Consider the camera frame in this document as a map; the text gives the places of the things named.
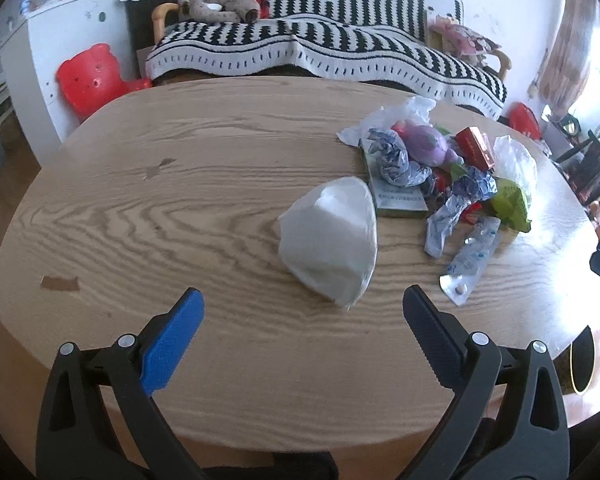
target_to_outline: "cabinet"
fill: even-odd
[[[55,79],[64,60],[108,43],[125,80],[135,79],[124,4],[62,0],[26,15],[1,42],[0,59],[22,131],[42,167],[79,126]]]

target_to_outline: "black and white blanket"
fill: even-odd
[[[506,99],[502,82],[424,46],[422,22],[428,4],[426,0],[337,0],[337,5],[331,0],[271,0],[276,17],[253,25],[177,24],[148,56],[147,74],[156,78],[186,68],[249,75],[294,65],[330,79],[392,81],[436,100],[471,105],[496,119]],[[449,14],[462,18],[458,0],[434,4],[436,10],[446,6]]]

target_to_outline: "sofa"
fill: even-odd
[[[323,78],[399,85],[486,117],[500,116],[507,97],[503,61],[498,76],[427,46],[427,12],[435,9],[463,23],[462,0],[269,1],[269,19],[180,22],[163,37],[165,12],[156,9],[160,37],[147,57],[147,76],[181,69],[251,75],[293,66]]]

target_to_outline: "white face mask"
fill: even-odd
[[[278,254],[304,285],[350,308],[375,269],[377,227],[366,184],[347,176],[315,187],[279,217]]]

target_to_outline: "floor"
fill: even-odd
[[[17,122],[9,123],[6,127],[9,131],[4,133],[4,138],[8,138],[9,142],[5,145],[6,162],[0,167],[0,243],[20,199],[40,170]],[[572,395],[565,398],[570,424],[576,424],[600,409],[600,326],[592,329],[598,352],[595,377],[584,396]],[[29,390],[13,391],[9,388],[8,377],[11,374],[25,377],[24,382],[28,384]],[[47,375],[48,371],[33,360],[0,324],[0,432],[16,455],[29,467],[34,462],[32,443],[35,442],[36,414]],[[496,412],[497,402],[490,407],[489,414],[493,416]],[[139,460],[120,416],[113,414],[112,419],[118,431],[126,433],[122,442],[126,443],[125,449],[129,457]],[[373,471],[378,480],[396,478],[427,436],[428,432],[379,445],[333,450],[341,472],[340,478],[368,480],[369,471]],[[263,465],[271,460],[267,453],[230,450],[189,440],[183,440],[183,444],[202,466]],[[6,478],[24,476],[10,474]]]

